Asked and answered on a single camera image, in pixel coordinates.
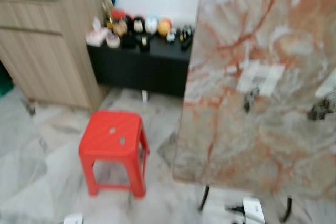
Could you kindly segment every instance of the marble floor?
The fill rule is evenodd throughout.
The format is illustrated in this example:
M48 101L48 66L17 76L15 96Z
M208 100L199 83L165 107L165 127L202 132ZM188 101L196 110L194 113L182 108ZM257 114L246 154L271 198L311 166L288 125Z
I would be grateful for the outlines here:
M85 224L217 224L241 216L224 205L241 203L251 194L211 188L204 212L197 211L204 187L175 182L172 163L182 100L152 94L147 104L141 92L113 89L102 109L139 113L151 155L146 169L146 196L136 200L126 191L87 193L78 158L78 145L90 114L81 109L37 104L30 115L14 89L0 99L0 224L58 224L64 216L83 213ZM99 182L127 183L123 167L97 162ZM265 219L277 224L285 197L257 195ZM335 204L293 199L289 224L335 224Z

